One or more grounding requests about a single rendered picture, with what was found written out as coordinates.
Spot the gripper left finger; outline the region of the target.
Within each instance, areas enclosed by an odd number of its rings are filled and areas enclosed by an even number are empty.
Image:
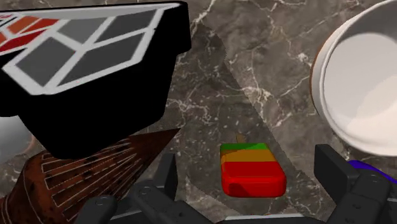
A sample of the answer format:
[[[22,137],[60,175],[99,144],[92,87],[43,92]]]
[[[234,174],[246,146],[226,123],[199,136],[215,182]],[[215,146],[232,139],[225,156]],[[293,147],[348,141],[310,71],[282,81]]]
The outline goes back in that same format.
[[[214,224],[184,201],[176,201],[178,172],[173,153],[162,156],[153,178],[135,183],[117,201],[101,195],[88,200],[74,224]]]

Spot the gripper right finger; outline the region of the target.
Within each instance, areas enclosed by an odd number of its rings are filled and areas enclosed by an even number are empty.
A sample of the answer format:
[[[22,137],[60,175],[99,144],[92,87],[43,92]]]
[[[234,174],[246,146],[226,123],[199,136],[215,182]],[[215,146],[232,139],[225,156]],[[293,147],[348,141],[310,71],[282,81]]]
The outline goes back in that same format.
[[[397,184],[355,169],[328,144],[315,145],[314,174],[336,207],[327,224],[397,224]]]

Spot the blue object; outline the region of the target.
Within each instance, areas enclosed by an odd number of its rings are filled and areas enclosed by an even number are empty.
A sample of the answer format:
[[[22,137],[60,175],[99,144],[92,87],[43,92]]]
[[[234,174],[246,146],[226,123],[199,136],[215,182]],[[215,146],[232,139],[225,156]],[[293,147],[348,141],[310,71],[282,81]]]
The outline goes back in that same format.
[[[379,174],[383,175],[386,179],[390,180],[390,182],[397,184],[397,179],[394,179],[390,175],[382,172],[381,170],[379,170],[378,168],[376,168],[370,164],[367,164],[367,163],[359,161],[359,160],[350,160],[350,161],[348,161],[348,163],[350,165],[352,165],[355,169],[372,170],[372,171],[378,172]]]

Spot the brown ridged cone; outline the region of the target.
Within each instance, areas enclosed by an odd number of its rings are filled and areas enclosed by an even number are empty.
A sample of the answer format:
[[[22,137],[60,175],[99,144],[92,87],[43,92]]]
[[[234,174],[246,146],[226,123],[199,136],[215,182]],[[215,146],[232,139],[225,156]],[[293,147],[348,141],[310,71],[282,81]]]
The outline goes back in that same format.
[[[34,155],[0,198],[0,224],[73,224],[88,199],[121,200],[177,133],[131,135],[81,159],[57,159],[46,150]]]

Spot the striped red green ice lolly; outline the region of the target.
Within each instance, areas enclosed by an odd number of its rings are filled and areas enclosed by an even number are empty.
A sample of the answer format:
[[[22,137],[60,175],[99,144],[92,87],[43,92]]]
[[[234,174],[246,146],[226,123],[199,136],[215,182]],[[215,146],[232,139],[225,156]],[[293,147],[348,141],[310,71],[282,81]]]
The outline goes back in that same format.
[[[266,143],[220,145],[221,186],[225,194],[239,198],[276,198],[284,195],[287,178]]]

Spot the white bowl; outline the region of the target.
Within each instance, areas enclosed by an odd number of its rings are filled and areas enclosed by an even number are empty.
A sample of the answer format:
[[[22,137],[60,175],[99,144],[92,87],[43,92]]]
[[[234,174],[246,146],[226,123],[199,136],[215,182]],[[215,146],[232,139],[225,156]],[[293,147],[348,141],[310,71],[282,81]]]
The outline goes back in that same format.
[[[397,0],[384,0],[332,32],[313,61],[310,96],[348,145],[397,157]]]

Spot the black box with grid top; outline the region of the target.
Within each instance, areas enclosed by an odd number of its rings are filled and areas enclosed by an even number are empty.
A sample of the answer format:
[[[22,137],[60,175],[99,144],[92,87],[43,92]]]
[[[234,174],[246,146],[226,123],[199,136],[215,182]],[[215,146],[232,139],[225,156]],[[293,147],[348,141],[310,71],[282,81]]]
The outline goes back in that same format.
[[[188,4],[0,11],[0,160],[83,158],[157,122],[192,46]]]

